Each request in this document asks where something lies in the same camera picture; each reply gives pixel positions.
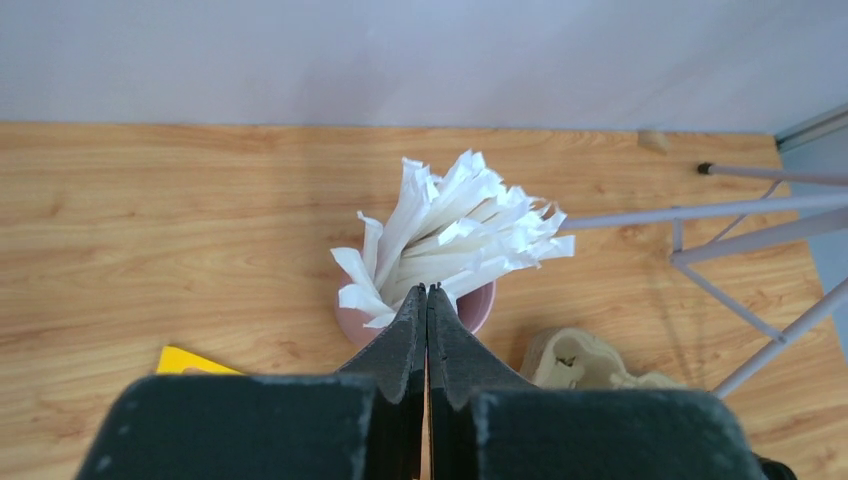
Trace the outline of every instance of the paper bundle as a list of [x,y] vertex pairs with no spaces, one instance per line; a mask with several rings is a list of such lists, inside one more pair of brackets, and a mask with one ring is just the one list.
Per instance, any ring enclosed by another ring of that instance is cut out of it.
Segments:
[[352,283],[339,306],[373,317],[366,327],[394,319],[410,287],[441,282],[454,302],[507,273],[574,255],[574,236],[555,237],[565,213],[486,167],[483,154],[459,156],[444,178],[429,165],[403,159],[397,206],[385,226],[365,223],[362,250],[334,248]]

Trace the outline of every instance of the metal stand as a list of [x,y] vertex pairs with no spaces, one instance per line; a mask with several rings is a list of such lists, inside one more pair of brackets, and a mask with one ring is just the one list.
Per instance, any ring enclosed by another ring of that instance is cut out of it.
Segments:
[[[760,349],[735,372],[730,374],[714,390],[719,398],[735,390],[745,380],[763,368],[768,362],[791,345],[801,335],[810,331],[828,315],[833,313],[843,302],[848,301],[848,278],[825,295],[797,320],[783,331],[768,325],[753,312],[749,311],[727,294],[712,285],[707,279],[697,274],[690,263],[710,260],[736,253],[748,252],[770,247],[781,243],[801,240],[810,235],[832,232],[848,228],[848,192],[829,195],[811,195],[805,197],[769,198],[784,181],[815,183],[820,185],[848,186],[848,175],[810,175],[784,172],[766,168],[725,167],[703,163],[698,166],[698,173],[703,175],[735,175],[739,177],[763,178],[775,180],[768,192],[759,200],[744,202],[720,203],[695,207],[674,207],[663,210],[626,213],[621,215],[603,215],[579,219],[566,219],[560,229],[576,230],[586,228],[617,227],[646,223],[672,222],[673,251],[671,264],[681,273],[689,277],[698,286],[715,297],[727,308],[742,317],[743,320],[768,335],[771,342]],[[795,220],[783,225],[764,228],[757,232],[738,235],[725,239],[734,227],[746,216],[752,213],[769,213],[804,208],[838,207],[835,210]],[[700,247],[683,249],[683,220],[737,215],[723,231],[712,240]]]

